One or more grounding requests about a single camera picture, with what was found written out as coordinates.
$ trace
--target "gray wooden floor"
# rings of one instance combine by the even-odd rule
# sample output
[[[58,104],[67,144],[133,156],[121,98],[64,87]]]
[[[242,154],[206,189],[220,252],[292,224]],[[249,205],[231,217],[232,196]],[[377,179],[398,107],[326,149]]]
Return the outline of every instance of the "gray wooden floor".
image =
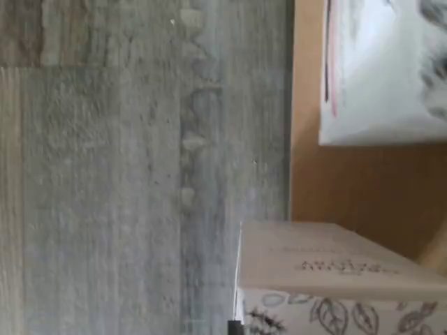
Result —
[[[284,219],[291,0],[0,0],[0,335],[224,334]]]

